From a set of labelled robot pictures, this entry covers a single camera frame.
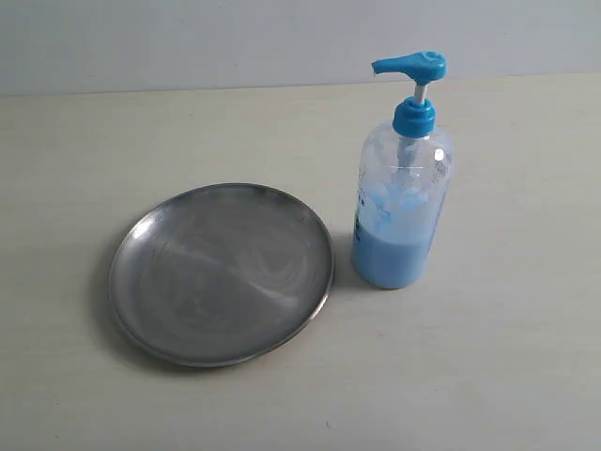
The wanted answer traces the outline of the blue pump soap bottle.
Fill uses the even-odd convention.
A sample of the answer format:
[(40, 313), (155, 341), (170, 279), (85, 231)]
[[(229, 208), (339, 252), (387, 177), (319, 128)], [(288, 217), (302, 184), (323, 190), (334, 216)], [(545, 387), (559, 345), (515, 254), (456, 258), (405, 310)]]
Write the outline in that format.
[(415, 87), (363, 143), (351, 263), (376, 287), (405, 288), (424, 274), (454, 170), (451, 139), (426, 97), (447, 63), (428, 51), (380, 59), (372, 69), (405, 74)]

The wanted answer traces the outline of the round stainless steel plate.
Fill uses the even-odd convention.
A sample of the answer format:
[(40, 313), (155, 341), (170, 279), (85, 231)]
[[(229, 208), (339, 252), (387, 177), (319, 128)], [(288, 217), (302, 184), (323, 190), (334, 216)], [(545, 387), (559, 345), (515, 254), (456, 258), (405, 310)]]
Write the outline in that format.
[(173, 196), (116, 248), (108, 299), (138, 349), (170, 364), (237, 365), (299, 334), (328, 299), (331, 235), (297, 197), (253, 183)]

